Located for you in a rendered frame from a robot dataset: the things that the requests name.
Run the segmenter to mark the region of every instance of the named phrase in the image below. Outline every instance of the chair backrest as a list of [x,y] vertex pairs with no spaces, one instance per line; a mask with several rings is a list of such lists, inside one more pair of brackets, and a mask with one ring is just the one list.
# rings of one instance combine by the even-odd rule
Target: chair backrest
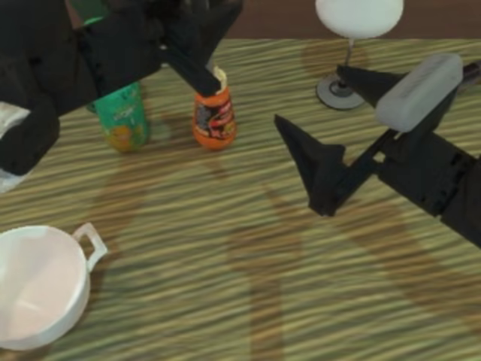
[[332,32],[351,39],[377,38],[401,19],[404,0],[316,0],[321,22]]

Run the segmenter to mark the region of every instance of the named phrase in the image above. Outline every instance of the lamp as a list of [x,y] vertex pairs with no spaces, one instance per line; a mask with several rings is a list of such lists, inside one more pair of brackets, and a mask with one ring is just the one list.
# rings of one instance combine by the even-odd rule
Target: lamp
[[[349,39],[344,65],[349,64],[355,40],[377,38],[390,32],[401,19],[404,0],[316,0],[317,16],[326,28]],[[336,74],[321,79],[317,97],[337,110],[357,108],[364,99]]]

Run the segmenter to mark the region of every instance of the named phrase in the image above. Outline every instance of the wooden table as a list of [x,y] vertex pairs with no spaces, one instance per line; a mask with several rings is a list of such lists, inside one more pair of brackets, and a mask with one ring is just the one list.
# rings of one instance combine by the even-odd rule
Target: wooden table
[[[216,60],[239,135],[223,152],[193,140],[193,94],[171,69],[144,81],[153,143],[138,154],[111,150],[86,110],[65,117],[54,149],[0,198],[1,231],[90,221],[110,256],[73,331],[0,360],[478,360],[474,246],[376,179],[335,218],[306,207],[274,114],[346,144],[349,159],[383,130],[367,105],[336,112],[315,97],[345,46],[225,41]],[[352,64],[408,71],[440,51],[481,59],[476,41],[363,41]],[[459,96],[440,127],[475,154],[480,96]]]

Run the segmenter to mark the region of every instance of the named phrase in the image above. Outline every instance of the green can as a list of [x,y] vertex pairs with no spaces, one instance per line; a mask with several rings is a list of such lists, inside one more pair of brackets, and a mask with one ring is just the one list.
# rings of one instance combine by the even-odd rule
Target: green can
[[[86,25],[99,21],[94,18]],[[136,82],[93,102],[107,143],[121,153],[132,152],[145,145],[150,137],[145,117],[141,85]]]

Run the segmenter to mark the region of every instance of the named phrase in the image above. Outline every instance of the juice bottle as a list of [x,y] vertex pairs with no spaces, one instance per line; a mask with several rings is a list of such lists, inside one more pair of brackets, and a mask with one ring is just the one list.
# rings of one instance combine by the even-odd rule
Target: juice bottle
[[[99,21],[94,18],[86,25]],[[140,149],[149,140],[150,128],[145,118],[141,86],[138,82],[124,86],[93,102],[107,143],[126,153]]]
[[203,147],[221,150],[234,141],[237,124],[227,76],[219,67],[214,67],[213,74],[219,79],[221,89],[216,95],[207,98],[195,95],[192,131],[195,140]]

